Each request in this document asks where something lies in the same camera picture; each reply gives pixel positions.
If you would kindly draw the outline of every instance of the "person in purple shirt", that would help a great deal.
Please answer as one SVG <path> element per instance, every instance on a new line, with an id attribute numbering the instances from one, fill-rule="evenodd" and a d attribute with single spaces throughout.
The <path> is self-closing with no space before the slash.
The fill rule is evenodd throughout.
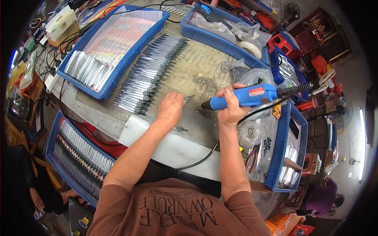
<path id="1" fill-rule="evenodd" d="M 345 196 L 337 194 L 337 184 L 330 177 L 325 178 L 326 186 L 309 186 L 302 204 L 297 210 L 298 216 L 316 212 L 313 217 L 323 216 L 334 208 L 340 207 L 344 203 Z"/>

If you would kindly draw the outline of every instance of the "hand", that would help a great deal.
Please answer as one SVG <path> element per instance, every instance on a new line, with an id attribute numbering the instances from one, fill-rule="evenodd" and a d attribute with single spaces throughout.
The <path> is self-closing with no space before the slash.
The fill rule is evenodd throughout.
<path id="1" fill-rule="evenodd" d="M 183 94 L 177 93 L 176 91 L 167 93 L 159 104 L 154 123 L 158 122 L 160 125 L 171 130 L 181 119 L 181 112 L 184 105 Z"/>
<path id="2" fill-rule="evenodd" d="M 37 190 L 35 188 L 30 188 L 30 196 L 33 200 L 34 205 L 42 211 L 45 208 L 45 204 L 43 203 L 41 197 L 39 196 Z"/>
<path id="3" fill-rule="evenodd" d="M 244 88 L 244 84 L 235 83 L 232 86 L 228 85 L 222 88 L 217 97 L 224 96 L 227 102 L 227 108 L 218 111 L 218 121 L 220 127 L 223 128 L 235 128 L 238 121 L 246 116 L 251 110 L 250 107 L 239 107 L 239 100 L 235 96 L 233 90 L 236 88 Z"/>

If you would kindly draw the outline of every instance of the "white box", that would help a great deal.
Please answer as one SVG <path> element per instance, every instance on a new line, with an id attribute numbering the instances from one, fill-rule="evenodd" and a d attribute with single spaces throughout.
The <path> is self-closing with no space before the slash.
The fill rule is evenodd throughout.
<path id="1" fill-rule="evenodd" d="M 46 34 L 52 41 L 56 41 L 75 21 L 75 11 L 67 5 L 47 23 Z"/>

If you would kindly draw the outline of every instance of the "roll of tape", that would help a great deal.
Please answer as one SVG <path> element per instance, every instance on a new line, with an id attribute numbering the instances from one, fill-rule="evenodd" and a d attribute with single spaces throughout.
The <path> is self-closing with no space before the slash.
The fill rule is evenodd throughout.
<path id="1" fill-rule="evenodd" d="M 261 60 L 261 58 L 262 58 L 261 51 L 258 49 L 258 47 L 251 44 L 250 42 L 242 41 L 242 42 L 239 43 L 239 47 L 243 48 L 247 52 L 254 55 L 257 59 Z"/>

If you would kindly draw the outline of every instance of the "red plastic bag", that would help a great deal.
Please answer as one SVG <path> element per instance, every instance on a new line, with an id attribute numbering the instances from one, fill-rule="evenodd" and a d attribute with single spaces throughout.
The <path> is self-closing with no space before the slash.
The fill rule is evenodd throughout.
<path id="1" fill-rule="evenodd" d="M 315 229 L 314 226 L 297 224 L 290 236 L 309 235 Z"/>

